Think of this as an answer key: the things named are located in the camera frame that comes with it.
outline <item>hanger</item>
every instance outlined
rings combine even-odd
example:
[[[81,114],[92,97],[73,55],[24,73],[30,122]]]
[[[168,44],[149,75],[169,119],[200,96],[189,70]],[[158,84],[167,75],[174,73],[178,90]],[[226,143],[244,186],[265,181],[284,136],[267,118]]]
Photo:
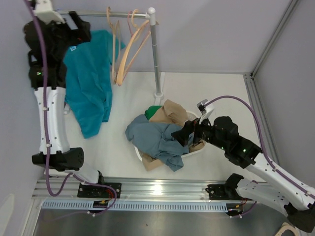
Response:
[[[296,228],[294,228],[293,226],[289,225],[288,223],[284,222],[281,226],[281,228],[279,229],[279,231],[276,233],[275,236],[281,236],[284,234],[285,231],[290,230],[294,236],[299,236],[299,232],[296,230]]]
[[[120,57],[120,50],[121,50],[121,46],[122,46],[122,37],[121,37],[121,30],[120,30],[120,23],[119,23],[119,21],[117,21],[117,23],[114,26],[114,24],[110,20],[110,7],[107,7],[107,9],[106,9],[106,18],[107,18],[107,22],[108,22],[108,24],[109,24],[109,26],[110,26],[110,28],[112,29],[112,32],[113,32],[113,58],[112,58],[111,74],[112,74],[113,82],[115,84],[116,83],[116,79],[117,79],[117,72],[115,71],[116,36],[118,36],[118,42],[119,42],[117,60]]]
[[[146,34],[146,36],[144,37],[144,39],[142,40],[137,52],[134,54],[134,56],[132,57],[132,59],[130,60],[130,63],[126,66],[126,61],[127,61],[127,57],[129,55],[129,52],[130,52],[130,49],[131,49],[131,46],[133,45],[134,42],[136,42],[142,31],[144,30],[145,26],[149,23],[149,20],[145,20],[142,25],[140,27],[138,27],[138,25],[136,25],[133,21],[133,18],[134,18],[134,14],[138,12],[137,9],[135,9],[133,12],[132,12],[132,16],[131,16],[131,23],[132,23],[132,26],[136,28],[136,31],[135,33],[132,33],[131,32],[131,28],[129,26],[129,30],[130,30],[130,33],[131,33],[131,40],[130,42],[128,43],[127,47],[126,47],[126,50],[125,50],[125,53],[122,57],[122,61],[120,63],[120,66],[119,66],[119,69],[118,69],[118,73],[117,73],[117,84],[120,86],[123,84],[123,81],[124,81],[124,78],[126,76],[126,74],[128,73],[131,65],[133,64],[136,56],[139,54],[140,50],[142,49],[142,47],[145,45],[146,41],[148,40],[151,32],[148,31],[148,33]]]

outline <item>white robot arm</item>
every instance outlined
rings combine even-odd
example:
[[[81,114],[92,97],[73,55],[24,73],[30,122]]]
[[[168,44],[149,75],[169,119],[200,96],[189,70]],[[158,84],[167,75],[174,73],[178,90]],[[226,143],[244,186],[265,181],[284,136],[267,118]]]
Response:
[[[232,96],[221,98],[225,97],[240,100]],[[230,117],[218,117],[211,125],[208,117],[214,109],[212,102],[204,100],[198,103],[202,116],[187,121],[184,128],[172,133],[172,136],[184,146],[189,134],[194,133],[194,143],[203,139],[224,150],[224,155],[230,162],[256,174],[271,185],[259,185],[243,176],[232,174],[223,187],[227,196],[256,200],[284,214],[297,228],[312,232],[315,227],[315,189],[293,177],[270,160],[260,147],[240,136],[238,126]],[[209,195],[210,192],[215,194],[213,189],[207,191]]]
[[[100,183],[101,173],[84,163],[82,148],[70,148],[63,115],[66,75],[63,58],[69,46],[91,40],[90,23],[82,21],[72,11],[69,14],[78,29],[70,29],[62,16],[53,10],[50,0],[32,1],[31,5],[34,9],[31,14],[37,18],[24,26],[24,33],[31,49],[28,55],[29,77],[37,98],[41,131],[40,153],[32,156],[33,164],[45,167],[49,159],[49,169],[74,173],[89,183]],[[38,35],[44,41],[46,60]],[[44,62],[47,62],[48,71],[46,81]]]

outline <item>teal towel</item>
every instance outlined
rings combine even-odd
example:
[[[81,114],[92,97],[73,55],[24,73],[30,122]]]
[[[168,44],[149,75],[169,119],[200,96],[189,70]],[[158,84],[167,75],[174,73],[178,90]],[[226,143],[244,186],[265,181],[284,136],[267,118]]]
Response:
[[[110,67],[113,36],[105,30],[91,32],[88,43],[70,47],[64,57],[67,66],[65,102],[69,104],[85,139],[98,134],[109,120],[113,93]],[[116,55],[119,47],[116,41]]]

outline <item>black mounting bracket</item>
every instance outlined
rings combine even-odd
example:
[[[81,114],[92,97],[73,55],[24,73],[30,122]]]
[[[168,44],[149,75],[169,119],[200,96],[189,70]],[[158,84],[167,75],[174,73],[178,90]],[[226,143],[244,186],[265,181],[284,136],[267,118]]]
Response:
[[[104,183],[116,190],[117,198],[120,198],[122,184],[121,183]],[[102,198],[110,199],[114,197],[114,193],[105,187],[96,187],[92,185],[80,184],[78,190],[78,198]]]
[[[209,194],[210,200],[242,200],[237,193],[229,196],[224,184],[209,184],[206,191]]]

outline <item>white laundry basket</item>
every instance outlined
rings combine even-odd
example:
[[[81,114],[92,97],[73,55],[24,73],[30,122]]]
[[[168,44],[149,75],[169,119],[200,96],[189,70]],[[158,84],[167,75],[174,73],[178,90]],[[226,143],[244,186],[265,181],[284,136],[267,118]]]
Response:
[[[197,116],[197,114],[195,114],[194,112],[189,112],[189,111],[187,111],[187,117],[188,117],[188,120],[193,121],[193,120],[196,119],[198,116]],[[140,152],[137,147],[134,147],[134,149],[136,150],[136,154],[137,154],[139,160],[142,161],[142,152]],[[191,156],[191,155],[197,154],[197,153],[201,152],[203,149],[204,149],[204,147],[203,147],[202,149],[198,150],[198,151],[194,151],[194,152],[191,152],[191,153],[182,155],[181,157],[183,158],[183,157],[187,157],[187,156]]]

